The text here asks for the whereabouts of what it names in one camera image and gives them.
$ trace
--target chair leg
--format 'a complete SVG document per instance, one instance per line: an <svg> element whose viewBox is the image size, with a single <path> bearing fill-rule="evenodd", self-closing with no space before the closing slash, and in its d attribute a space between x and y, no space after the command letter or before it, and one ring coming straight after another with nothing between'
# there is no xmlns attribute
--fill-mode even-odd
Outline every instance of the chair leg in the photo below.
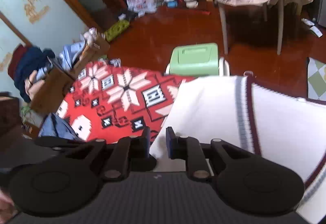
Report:
<svg viewBox="0 0 326 224"><path fill-rule="evenodd" d="M302 5L298 3L296 13L297 13L298 16L300 16L301 12L302 12Z"/></svg>
<svg viewBox="0 0 326 224"><path fill-rule="evenodd" d="M224 44L224 54L228 54L228 33L226 27L226 17L224 4L218 3L218 10L220 12L221 24L222 24L222 34L223 34L223 44Z"/></svg>
<svg viewBox="0 0 326 224"><path fill-rule="evenodd" d="M281 54L284 23L284 3L278 0L278 55Z"/></svg>
<svg viewBox="0 0 326 224"><path fill-rule="evenodd" d="M267 22L267 4L263 4L264 21Z"/></svg>

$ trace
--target rug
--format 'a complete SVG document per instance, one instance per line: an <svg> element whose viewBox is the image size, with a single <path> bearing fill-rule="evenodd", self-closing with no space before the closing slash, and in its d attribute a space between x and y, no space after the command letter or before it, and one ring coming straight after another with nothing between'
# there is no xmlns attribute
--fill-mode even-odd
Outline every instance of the rug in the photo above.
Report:
<svg viewBox="0 0 326 224"><path fill-rule="evenodd" d="M309 58L307 77L308 98L326 101L326 64Z"/></svg>
<svg viewBox="0 0 326 224"><path fill-rule="evenodd" d="M133 67L90 62L78 75L57 115L66 120L80 139L117 142L140 136L151 128L153 141L177 96L179 86L194 77L162 75Z"/></svg>

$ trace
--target wooden floor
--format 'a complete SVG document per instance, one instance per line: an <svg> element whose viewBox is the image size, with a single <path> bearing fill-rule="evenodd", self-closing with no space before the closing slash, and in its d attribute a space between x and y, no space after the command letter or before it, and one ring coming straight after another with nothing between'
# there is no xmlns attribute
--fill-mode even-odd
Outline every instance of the wooden floor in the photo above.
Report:
<svg viewBox="0 0 326 224"><path fill-rule="evenodd" d="M278 56L276 8L268 10L267 22L260 19L260 10L250 17L246 9L231 8L227 10L229 54L224 55L218 9L209 3L202 5L203 10L211 11L210 15L162 7L155 14L133 21L112 42L109 57L121 58L123 66L163 72L175 47L215 42L219 56L229 62L232 75L243 75L250 70L268 88L292 96L306 96L306 59L312 57L326 62L325 35L317 38L286 8L283 46Z"/></svg>

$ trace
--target wall decoration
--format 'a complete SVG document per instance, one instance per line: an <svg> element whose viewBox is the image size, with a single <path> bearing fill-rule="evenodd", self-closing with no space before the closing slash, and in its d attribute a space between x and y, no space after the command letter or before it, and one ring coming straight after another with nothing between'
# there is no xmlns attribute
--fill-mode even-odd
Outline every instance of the wall decoration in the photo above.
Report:
<svg viewBox="0 0 326 224"><path fill-rule="evenodd" d="M4 56L2 62L0 62L0 72L3 72L4 69L7 68L6 66L9 64L9 62L11 60L11 56L12 56L12 54L9 52Z"/></svg>
<svg viewBox="0 0 326 224"><path fill-rule="evenodd" d="M35 2L41 1L41 0L27 0L28 3L24 5L24 10L26 12L26 16L29 19L30 23L35 23L39 21L50 9L50 7L47 5L43 7L39 12L36 11Z"/></svg>

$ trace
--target green plastic stool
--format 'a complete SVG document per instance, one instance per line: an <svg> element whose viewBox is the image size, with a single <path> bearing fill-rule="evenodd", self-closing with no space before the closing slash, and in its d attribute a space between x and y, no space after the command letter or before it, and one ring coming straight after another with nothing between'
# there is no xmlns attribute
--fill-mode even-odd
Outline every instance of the green plastic stool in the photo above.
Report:
<svg viewBox="0 0 326 224"><path fill-rule="evenodd" d="M167 73L187 76L219 75L217 44L176 47Z"/></svg>

